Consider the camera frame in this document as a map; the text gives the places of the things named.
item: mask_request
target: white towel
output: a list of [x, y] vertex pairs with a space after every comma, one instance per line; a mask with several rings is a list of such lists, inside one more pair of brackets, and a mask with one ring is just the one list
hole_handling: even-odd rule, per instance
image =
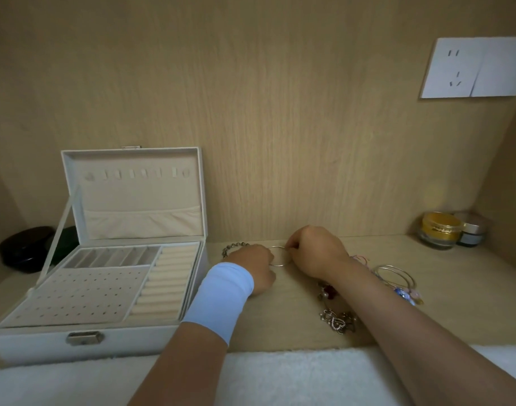
[[[475, 347], [516, 378], [516, 347]], [[0, 370], [0, 406], [113, 406], [132, 397], [156, 356]], [[228, 354], [216, 405], [411, 405], [376, 347]]]

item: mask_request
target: hand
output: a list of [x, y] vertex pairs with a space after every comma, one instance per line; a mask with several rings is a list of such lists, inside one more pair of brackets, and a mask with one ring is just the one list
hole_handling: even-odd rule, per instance
[[341, 239], [322, 226], [307, 225], [298, 229], [285, 248], [304, 273], [328, 282], [340, 262], [352, 261]]
[[277, 277], [275, 272], [269, 269], [273, 258], [274, 256], [268, 248], [256, 244], [243, 246], [230, 253], [224, 262], [232, 262], [249, 271], [254, 279], [252, 295], [259, 295], [271, 288]]

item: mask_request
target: forearm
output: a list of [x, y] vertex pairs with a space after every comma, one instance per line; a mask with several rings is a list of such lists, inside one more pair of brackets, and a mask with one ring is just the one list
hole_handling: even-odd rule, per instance
[[195, 323], [182, 323], [129, 405], [213, 404], [228, 345]]
[[327, 281], [365, 323], [416, 404], [516, 404], [516, 380], [414, 306], [359, 262]]

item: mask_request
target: jewelry box lid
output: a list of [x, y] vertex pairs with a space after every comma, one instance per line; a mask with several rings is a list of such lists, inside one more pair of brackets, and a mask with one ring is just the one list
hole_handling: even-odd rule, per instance
[[62, 157], [81, 245], [207, 237], [200, 148], [65, 150]]

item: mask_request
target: white jewelry box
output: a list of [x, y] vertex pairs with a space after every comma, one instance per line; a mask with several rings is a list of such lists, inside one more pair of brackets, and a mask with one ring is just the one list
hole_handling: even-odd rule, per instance
[[[70, 198], [37, 285], [0, 321], [0, 358], [158, 354], [209, 269], [200, 148], [62, 156]], [[50, 268], [70, 209], [80, 245]]]

